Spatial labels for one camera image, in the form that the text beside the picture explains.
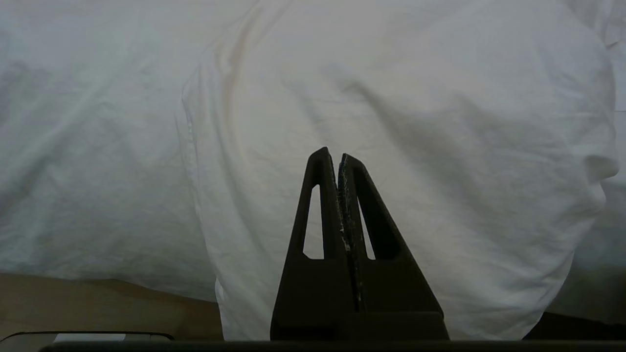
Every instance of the wooden surface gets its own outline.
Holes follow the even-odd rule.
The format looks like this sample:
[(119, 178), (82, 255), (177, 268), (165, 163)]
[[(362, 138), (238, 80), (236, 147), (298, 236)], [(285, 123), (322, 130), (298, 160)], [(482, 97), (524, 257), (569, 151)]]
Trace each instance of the wooden surface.
[(145, 331), (222, 339), (217, 304), (115, 280), (0, 274), (0, 339), (23, 331)]

